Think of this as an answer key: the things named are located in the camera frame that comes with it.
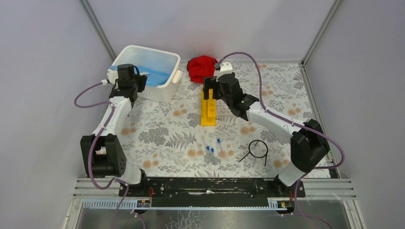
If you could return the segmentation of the blue plastic bin lid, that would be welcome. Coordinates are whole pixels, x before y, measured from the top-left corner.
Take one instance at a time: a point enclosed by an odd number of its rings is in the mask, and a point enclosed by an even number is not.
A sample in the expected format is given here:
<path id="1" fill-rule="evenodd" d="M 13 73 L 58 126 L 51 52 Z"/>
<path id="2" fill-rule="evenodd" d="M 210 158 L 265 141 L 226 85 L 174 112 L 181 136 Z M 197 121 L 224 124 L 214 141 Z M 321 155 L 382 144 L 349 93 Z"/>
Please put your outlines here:
<path id="1" fill-rule="evenodd" d="M 130 89 L 131 87 L 137 88 L 138 73 L 139 73 L 139 75 L 145 75 L 146 76 L 146 86 L 152 86 L 152 87 L 157 87 L 157 86 L 165 84 L 171 75 L 170 73 L 160 72 L 160 71 L 153 70 L 153 69 L 147 68 L 147 67 L 142 67 L 142 66 L 137 67 L 132 64 L 123 64 L 123 66 L 124 66 L 124 69 L 126 69 L 128 67 L 134 68 L 133 72 L 135 75 L 135 80 L 131 79 L 130 76 L 125 76 L 124 79 L 118 78 L 118 80 L 116 81 L 116 84 L 119 89 Z M 114 70 L 117 69 L 117 71 L 118 71 L 118 65 L 111 65 L 109 68 L 114 69 Z"/>

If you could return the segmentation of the white plastic storage bin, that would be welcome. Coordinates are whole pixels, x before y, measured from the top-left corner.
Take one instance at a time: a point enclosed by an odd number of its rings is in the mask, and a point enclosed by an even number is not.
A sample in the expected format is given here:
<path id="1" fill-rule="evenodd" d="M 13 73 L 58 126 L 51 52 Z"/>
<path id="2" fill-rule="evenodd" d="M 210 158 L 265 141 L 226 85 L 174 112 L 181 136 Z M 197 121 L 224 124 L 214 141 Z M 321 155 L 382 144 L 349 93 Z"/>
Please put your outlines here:
<path id="1" fill-rule="evenodd" d="M 173 52 L 128 45 L 107 70 L 107 79 L 114 83 L 118 78 L 117 67 L 121 64 L 136 66 L 141 75 L 147 76 L 146 87 L 140 97 L 169 103 L 178 89 L 182 71 L 179 69 L 181 57 Z"/>

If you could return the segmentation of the black wire tripod stand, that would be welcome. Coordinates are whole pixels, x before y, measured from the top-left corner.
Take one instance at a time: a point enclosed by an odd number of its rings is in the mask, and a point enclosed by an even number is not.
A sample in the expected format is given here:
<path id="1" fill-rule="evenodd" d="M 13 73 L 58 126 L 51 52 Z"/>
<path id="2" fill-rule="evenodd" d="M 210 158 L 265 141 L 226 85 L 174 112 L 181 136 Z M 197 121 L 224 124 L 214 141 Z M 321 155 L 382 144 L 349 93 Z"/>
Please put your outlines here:
<path id="1" fill-rule="evenodd" d="M 248 144 L 247 153 L 238 160 L 238 163 L 242 162 L 244 159 L 250 156 L 255 159 L 263 159 L 264 167 L 266 167 L 268 152 L 268 145 L 263 140 L 255 139 Z"/>

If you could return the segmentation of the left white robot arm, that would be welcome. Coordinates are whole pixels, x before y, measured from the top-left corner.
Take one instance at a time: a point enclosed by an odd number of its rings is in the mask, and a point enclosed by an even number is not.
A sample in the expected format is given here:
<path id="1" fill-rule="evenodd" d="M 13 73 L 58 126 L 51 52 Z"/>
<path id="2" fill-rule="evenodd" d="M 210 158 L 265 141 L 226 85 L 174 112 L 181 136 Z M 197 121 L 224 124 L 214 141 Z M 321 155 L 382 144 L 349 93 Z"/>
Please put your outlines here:
<path id="1" fill-rule="evenodd" d="M 119 131 L 138 93 L 144 91 L 147 76 L 140 74 L 138 67 L 132 64 L 111 66 L 109 69 L 112 73 L 108 73 L 107 79 L 99 83 L 113 84 L 109 99 L 98 103 L 107 105 L 106 112 L 93 133 L 80 140 L 85 171 L 93 185 L 100 190 L 107 189 L 116 181 L 130 185 L 130 190 L 136 196 L 143 196 L 148 191 L 147 181 L 142 179 L 144 171 L 127 164 Z"/>

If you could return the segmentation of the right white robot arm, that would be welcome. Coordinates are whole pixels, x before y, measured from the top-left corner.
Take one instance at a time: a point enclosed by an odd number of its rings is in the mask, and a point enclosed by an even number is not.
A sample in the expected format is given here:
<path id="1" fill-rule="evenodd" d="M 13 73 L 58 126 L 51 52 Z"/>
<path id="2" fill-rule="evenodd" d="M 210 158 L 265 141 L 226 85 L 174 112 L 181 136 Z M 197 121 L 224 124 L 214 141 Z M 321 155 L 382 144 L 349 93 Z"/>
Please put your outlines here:
<path id="1" fill-rule="evenodd" d="M 266 110 L 259 98 L 243 92 L 234 73 L 205 78 L 203 92 L 205 100 L 212 92 L 211 97 L 222 100 L 236 117 L 259 124 L 289 140 L 290 162 L 274 183 L 275 193 L 282 197 L 287 196 L 293 190 L 293 184 L 311 172 L 330 150 L 318 121 L 297 121 L 277 111 Z"/>

